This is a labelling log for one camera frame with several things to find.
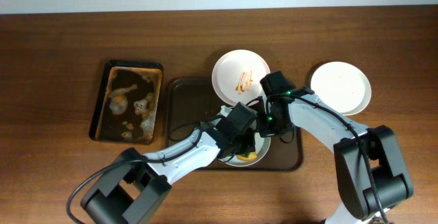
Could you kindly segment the white plate ketchup streaks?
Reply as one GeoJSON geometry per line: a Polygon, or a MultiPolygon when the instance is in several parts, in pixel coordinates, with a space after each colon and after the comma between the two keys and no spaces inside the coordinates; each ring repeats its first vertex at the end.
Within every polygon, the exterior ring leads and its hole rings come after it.
{"type": "Polygon", "coordinates": [[[214,65],[211,82],[215,93],[229,105],[248,103],[262,95],[260,80],[270,73],[257,53],[238,49],[224,54],[214,65]]]}

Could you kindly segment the light blue plate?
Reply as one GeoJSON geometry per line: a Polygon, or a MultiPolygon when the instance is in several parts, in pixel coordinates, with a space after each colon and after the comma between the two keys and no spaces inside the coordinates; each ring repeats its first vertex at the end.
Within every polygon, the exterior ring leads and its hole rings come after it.
{"type": "Polygon", "coordinates": [[[255,120],[248,129],[255,130],[255,148],[256,148],[255,152],[257,153],[257,158],[253,161],[245,162],[238,160],[237,156],[233,156],[233,157],[227,157],[222,160],[219,159],[218,160],[219,162],[228,164],[229,166],[245,167],[245,166],[251,166],[253,164],[256,164],[265,156],[265,154],[267,154],[270,147],[271,138],[270,137],[262,138],[259,135],[259,132],[257,131],[257,120],[255,120]]]}

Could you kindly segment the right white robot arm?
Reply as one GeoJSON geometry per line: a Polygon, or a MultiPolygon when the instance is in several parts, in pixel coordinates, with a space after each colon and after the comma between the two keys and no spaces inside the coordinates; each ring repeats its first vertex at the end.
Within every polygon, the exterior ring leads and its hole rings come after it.
{"type": "Polygon", "coordinates": [[[413,195],[397,137],[389,127],[357,123],[306,87],[265,87],[263,100],[269,124],[299,127],[333,152],[342,202],[325,223],[388,223],[386,213],[413,195]]]}

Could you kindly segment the green yellow sponge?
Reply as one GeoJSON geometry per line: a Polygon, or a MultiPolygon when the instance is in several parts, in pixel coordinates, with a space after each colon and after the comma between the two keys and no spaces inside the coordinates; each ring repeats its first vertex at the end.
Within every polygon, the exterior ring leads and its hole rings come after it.
{"type": "Polygon", "coordinates": [[[245,153],[242,155],[237,155],[237,159],[245,162],[253,161],[257,158],[256,152],[245,153]]]}

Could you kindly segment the white plate orange smears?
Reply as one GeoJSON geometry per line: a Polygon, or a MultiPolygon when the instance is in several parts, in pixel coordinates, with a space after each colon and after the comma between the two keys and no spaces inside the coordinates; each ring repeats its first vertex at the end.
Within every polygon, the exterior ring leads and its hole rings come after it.
{"type": "Polygon", "coordinates": [[[321,64],[311,75],[309,83],[326,105],[345,116],[362,112],[372,98],[367,76],[347,62],[321,64]]]}

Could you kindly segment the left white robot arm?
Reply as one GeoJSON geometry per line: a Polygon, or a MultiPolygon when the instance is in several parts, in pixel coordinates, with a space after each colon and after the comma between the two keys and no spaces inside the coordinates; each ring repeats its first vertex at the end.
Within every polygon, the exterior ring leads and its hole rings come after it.
{"type": "Polygon", "coordinates": [[[256,114],[243,103],[217,123],[202,121],[182,141],[155,153],[123,151],[81,200],[95,223],[149,223],[172,185],[214,160],[236,154],[253,140],[256,114]]]}

